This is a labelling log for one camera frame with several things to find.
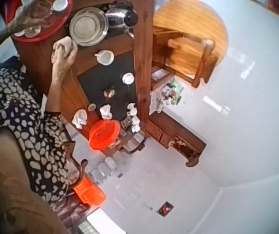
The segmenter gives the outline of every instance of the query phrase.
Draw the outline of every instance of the white teacup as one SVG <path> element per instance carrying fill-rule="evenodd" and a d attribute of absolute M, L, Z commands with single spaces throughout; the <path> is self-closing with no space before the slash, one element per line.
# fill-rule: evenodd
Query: white teacup
<path fill-rule="evenodd" d="M 101 50 L 97 54 L 94 54 L 96 56 L 97 61 L 105 66 L 110 65 L 115 58 L 115 55 L 110 50 Z"/>

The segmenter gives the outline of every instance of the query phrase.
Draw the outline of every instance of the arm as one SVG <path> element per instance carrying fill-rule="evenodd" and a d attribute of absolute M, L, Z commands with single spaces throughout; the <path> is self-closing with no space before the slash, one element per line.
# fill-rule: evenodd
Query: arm
<path fill-rule="evenodd" d="M 24 6 L 24 9 L 20 15 L 15 17 L 5 28 L 0 30 L 0 45 L 12 34 L 44 22 L 44 19 L 32 19 L 29 17 L 29 11 L 32 7 L 36 6 L 38 1 L 39 0 L 34 0 L 31 4 Z"/>
<path fill-rule="evenodd" d="M 65 56 L 65 47 L 63 42 L 70 40 L 72 43 L 72 51 L 69 56 Z M 48 92 L 45 111 L 47 112 L 60 112 L 60 93 L 61 85 L 64 77 L 67 75 L 71 65 L 75 61 L 75 57 L 78 52 L 77 44 L 69 37 L 65 37 L 57 42 L 53 46 L 55 54 L 53 55 L 53 69 L 52 69 L 52 83 Z"/>

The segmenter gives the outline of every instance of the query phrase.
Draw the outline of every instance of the metal plate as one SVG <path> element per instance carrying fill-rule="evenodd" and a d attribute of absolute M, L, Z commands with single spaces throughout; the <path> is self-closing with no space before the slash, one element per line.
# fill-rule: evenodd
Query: metal plate
<path fill-rule="evenodd" d="M 72 39 L 82 46 L 99 43 L 107 34 L 108 19 L 101 10 L 88 7 L 78 11 L 70 21 L 69 32 Z"/>

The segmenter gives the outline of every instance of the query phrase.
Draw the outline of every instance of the orange basket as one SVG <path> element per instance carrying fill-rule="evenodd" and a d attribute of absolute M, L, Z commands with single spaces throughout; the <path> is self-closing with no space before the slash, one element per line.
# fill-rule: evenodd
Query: orange basket
<path fill-rule="evenodd" d="M 106 200 L 106 195 L 103 191 L 86 176 L 84 176 L 81 183 L 74 190 L 84 204 L 100 206 Z"/>

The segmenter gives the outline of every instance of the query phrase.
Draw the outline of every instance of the wooden chair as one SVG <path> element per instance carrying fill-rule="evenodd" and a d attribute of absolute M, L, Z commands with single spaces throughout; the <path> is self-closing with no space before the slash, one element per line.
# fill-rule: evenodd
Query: wooden chair
<path fill-rule="evenodd" d="M 164 69 L 191 83 L 194 88 L 202 78 L 208 83 L 218 57 L 212 54 L 215 42 L 199 37 L 154 26 L 152 74 Z M 169 75 L 152 81 L 152 90 L 169 79 Z"/>

